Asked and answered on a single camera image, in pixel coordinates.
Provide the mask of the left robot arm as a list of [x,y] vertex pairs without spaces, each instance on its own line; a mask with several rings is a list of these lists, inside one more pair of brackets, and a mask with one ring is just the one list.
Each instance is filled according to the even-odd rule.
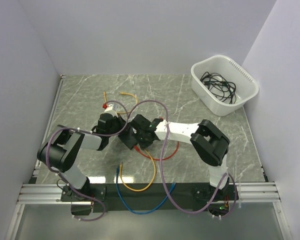
[[50,166],[53,172],[60,173],[72,185],[73,196],[85,201],[93,194],[89,178],[75,164],[79,150],[102,151],[109,144],[109,138],[121,131],[125,124],[121,116],[103,113],[89,133],[58,125],[38,149],[37,159]]

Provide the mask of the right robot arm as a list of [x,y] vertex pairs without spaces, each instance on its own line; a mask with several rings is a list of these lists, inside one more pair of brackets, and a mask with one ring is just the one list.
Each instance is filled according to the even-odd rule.
[[144,150],[154,141],[170,140],[190,144],[200,159],[208,165],[210,195],[220,200],[228,193],[227,154],[229,138],[210,120],[199,123],[177,123],[161,118],[149,121],[141,114],[136,115],[129,123],[131,135]]

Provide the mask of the black network switch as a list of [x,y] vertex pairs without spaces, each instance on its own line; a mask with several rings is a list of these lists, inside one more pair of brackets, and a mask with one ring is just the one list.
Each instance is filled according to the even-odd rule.
[[137,140],[134,137],[134,131],[129,128],[118,135],[121,142],[129,149],[132,150],[137,144]]

